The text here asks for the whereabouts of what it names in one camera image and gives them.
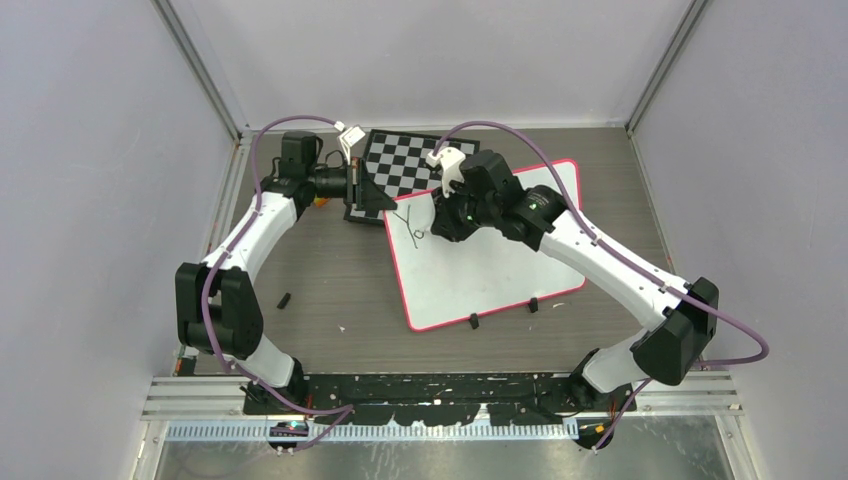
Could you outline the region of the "pink framed whiteboard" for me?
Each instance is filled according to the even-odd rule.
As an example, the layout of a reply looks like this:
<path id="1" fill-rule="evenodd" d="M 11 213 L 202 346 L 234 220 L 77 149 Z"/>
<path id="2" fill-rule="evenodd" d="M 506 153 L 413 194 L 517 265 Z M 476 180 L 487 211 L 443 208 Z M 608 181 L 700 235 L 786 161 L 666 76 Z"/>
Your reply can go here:
<path id="1" fill-rule="evenodd" d="M 493 228 L 452 243 L 431 233 L 430 192 L 400 196 L 384 225 L 408 327 L 424 332 L 582 288 L 584 275 Z"/>

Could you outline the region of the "black marker cap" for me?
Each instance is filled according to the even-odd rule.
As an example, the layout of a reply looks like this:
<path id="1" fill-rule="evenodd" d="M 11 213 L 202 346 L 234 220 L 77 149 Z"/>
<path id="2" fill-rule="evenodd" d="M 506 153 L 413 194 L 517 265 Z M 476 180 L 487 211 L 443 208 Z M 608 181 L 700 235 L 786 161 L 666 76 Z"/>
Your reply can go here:
<path id="1" fill-rule="evenodd" d="M 289 292 L 286 292 L 283 295 L 283 297 L 278 301 L 276 308 L 279 309 L 279 310 L 285 309 L 286 306 L 288 305 L 288 303 L 290 302 L 290 300 L 291 300 L 291 294 Z"/>

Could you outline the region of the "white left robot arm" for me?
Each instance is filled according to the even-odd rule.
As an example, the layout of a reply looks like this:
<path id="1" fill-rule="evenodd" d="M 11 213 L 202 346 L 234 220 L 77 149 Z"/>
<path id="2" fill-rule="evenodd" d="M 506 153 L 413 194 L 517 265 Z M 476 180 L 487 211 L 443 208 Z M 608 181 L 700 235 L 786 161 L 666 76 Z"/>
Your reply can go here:
<path id="1" fill-rule="evenodd" d="M 395 201 L 370 178 L 365 163 L 351 154 L 364 136 L 358 126 L 342 129 L 342 162 L 329 167 L 319 161 L 323 142 L 316 134 L 284 133 L 271 173 L 260 181 L 245 215 L 219 247 L 199 263 L 182 264 L 175 275 L 180 342 L 220 354 L 226 364 L 265 381 L 268 400 L 284 414 L 305 405 L 302 367 L 265 335 L 253 282 L 273 247 L 315 199 L 339 198 L 359 209 L 395 209 Z"/>

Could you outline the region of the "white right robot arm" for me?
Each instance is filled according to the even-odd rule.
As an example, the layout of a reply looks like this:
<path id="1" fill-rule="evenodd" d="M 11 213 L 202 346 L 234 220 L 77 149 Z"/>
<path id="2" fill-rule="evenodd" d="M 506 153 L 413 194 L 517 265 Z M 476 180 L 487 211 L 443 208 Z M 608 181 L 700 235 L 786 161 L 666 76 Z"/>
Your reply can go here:
<path id="1" fill-rule="evenodd" d="M 654 380 L 679 385 L 715 334 L 717 287 L 655 267 L 589 223 L 569 198 L 546 185 L 525 188 L 502 155 L 466 156 L 446 147 L 426 157 L 441 172 L 432 194 L 433 234 L 462 242 L 481 228 L 526 245 L 582 274 L 623 305 L 642 330 L 590 351 L 566 380 L 574 407 L 596 410 L 617 388 Z"/>

